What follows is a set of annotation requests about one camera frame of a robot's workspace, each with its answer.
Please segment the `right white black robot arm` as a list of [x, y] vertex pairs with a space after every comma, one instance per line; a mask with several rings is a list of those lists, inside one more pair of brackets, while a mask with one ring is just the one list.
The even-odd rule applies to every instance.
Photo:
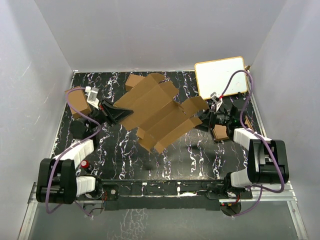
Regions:
[[248, 151], [247, 166], [229, 172], [222, 182], [210, 183], [207, 189], [233, 199], [246, 189], [257, 187], [272, 193], [282, 193], [289, 180], [285, 142], [264, 137], [245, 123], [246, 111], [233, 105], [230, 111], [208, 109], [199, 116], [197, 129], [212, 132], [217, 125], [226, 127], [228, 138]]

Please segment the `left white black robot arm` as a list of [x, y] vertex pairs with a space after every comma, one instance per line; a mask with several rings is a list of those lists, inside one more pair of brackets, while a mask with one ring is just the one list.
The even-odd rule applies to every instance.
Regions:
[[114, 126], [133, 114], [133, 110], [117, 107], [104, 99], [88, 116], [74, 120], [69, 130], [74, 138], [62, 153], [40, 162], [36, 185], [36, 200], [41, 203], [72, 204], [77, 197], [87, 194], [97, 200], [103, 187], [92, 176], [91, 166], [85, 165], [86, 175], [77, 176], [77, 168], [92, 154], [99, 144], [103, 124]]

